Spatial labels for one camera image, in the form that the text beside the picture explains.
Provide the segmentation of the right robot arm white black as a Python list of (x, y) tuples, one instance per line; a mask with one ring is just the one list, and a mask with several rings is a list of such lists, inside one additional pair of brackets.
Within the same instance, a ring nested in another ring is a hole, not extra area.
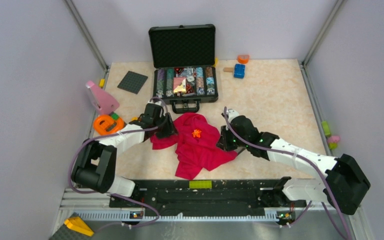
[(348, 154), (334, 157), (298, 147), (276, 134), (259, 131), (249, 118), (231, 108), (222, 116), (226, 124), (221, 127), (218, 148), (226, 152), (248, 151), (256, 158), (284, 164), (310, 176), (283, 177), (273, 192), (273, 200), (279, 206), (291, 201), (315, 201), (353, 215), (371, 188), (355, 158)]

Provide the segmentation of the magenta red garment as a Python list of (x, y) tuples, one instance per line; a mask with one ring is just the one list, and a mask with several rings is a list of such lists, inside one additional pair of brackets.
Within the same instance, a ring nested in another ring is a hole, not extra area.
[[(219, 166), (233, 161), (237, 157), (235, 151), (224, 151), (216, 144), (220, 133), (216, 127), (210, 125), (207, 119), (198, 113), (184, 113), (174, 120), (178, 132), (168, 138), (158, 139), (152, 136), (150, 141), (153, 150), (162, 150), (176, 145), (178, 165), (175, 176), (193, 180), (202, 169), (212, 171)], [(193, 138), (195, 129), (202, 131), (201, 138)]]

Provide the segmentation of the gold orange brooch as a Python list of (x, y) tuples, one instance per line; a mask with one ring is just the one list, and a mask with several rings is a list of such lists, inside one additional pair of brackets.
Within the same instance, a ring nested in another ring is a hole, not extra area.
[(194, 129), (192, 132), (192, 137), (193, 138), (201, 138), (201, 133), (202, 133), (202, 131), (200, 129)]

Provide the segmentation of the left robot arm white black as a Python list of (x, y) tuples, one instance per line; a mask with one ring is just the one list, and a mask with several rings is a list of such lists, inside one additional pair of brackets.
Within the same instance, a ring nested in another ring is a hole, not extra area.
[(117, 158), (151, 137), (168, 138), (177, 133), (166, 103), (151, 98), (144, 112), (116, 133), (86, 139), (75, 152), (68, 170), (68, 183), (86, 187), (86, 194), (101, 193), (121, 200), (129, 207), (140, 202), (134, 181), (116, 175)]

